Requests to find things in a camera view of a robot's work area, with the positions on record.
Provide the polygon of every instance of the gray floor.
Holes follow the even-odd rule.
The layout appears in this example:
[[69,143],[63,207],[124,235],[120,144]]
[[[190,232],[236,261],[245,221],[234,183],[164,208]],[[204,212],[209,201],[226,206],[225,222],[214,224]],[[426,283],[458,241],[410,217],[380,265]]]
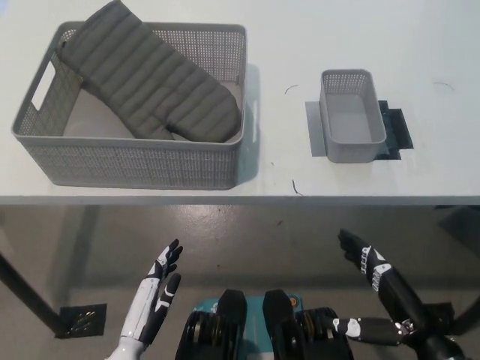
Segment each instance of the gray floor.
[[[8,207],[0,251],[56,308],[107,303],[103,337],[56,340],[0,286],[2,359],[104,359],[116,347],[128,306],[152,260],[174,238],[183,276],[166,322],[145,359],[174,359],[188,312],[226,287],[262,294],[300,292],[307,308],[382,316],[364,279],[344,260],[346,227],[381,250],[426,302],[458,311],[480,293],[480,259],[438,226],[447,211],[422,207],[164,206]],[[474,356],[480,329],[458,338]],[[408,349],[352,344],[357,358],[413,359]]]

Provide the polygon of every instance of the small gray basket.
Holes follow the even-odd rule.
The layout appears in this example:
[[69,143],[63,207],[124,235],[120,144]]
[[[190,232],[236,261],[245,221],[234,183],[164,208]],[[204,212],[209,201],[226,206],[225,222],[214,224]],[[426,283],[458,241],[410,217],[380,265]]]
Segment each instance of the small gray basket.
[[[234,141],[207,143],[150,139],[64,136],[83,79],[59,61],[57,44],[68,40],[83,22],[62,24],[13,123],[22,143],[57,185],[226,190],[237,182],[245,117],[247,37],[240,25],[148,23],[154,32],[227,87],[241,92],[241,130]],[[47,65],[55,76],[40,109],[32,98]]]
[[322,73],[320,114],[327,157],[334,163],[368,163],[386,141],[371,74],[366,70]]

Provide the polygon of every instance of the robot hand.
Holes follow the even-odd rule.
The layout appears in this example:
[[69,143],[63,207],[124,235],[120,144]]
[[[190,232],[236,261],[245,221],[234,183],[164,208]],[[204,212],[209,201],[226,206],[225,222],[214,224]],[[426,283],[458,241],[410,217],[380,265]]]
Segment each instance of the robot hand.
[[[394,343],[394,339],[397,338],[397,341],[414,349],[418,359],[465,359],[461,348],[445,336],[438,321],[426,309],[422,300],[395,267],[366,241],[351,232],[342,229],[338,238],[340,246],[345,251],[346,259],[354,263],[357,269],[367,277],[383,307],[394,321],[392,325],[379,320],[363,322],[369,325],[368,330],[365,327],[367,331],[363,332],[369,335],[370,342],[381,344],[379,340],[382,340],[388,344]],[[344,323],[346,323],[346,326],[343,326],[344,329],[347,331],[349,327],[351,329],[353,334],[351,338],[365,340],[365,337],[361,336],[363,326],[361,327],[358,321]],[[395,336],[395,331],[398,332],[399,337]]]
[[175,261],[182,251],[183,247],[179,247],[179,240],[176,239],[155,260],[136,291],[121,330],[118,347],[109,360],[137,360],[152,344],[167,316],[182,277],[179,274],[172,275],[161,295],[160,285],[177,268]]

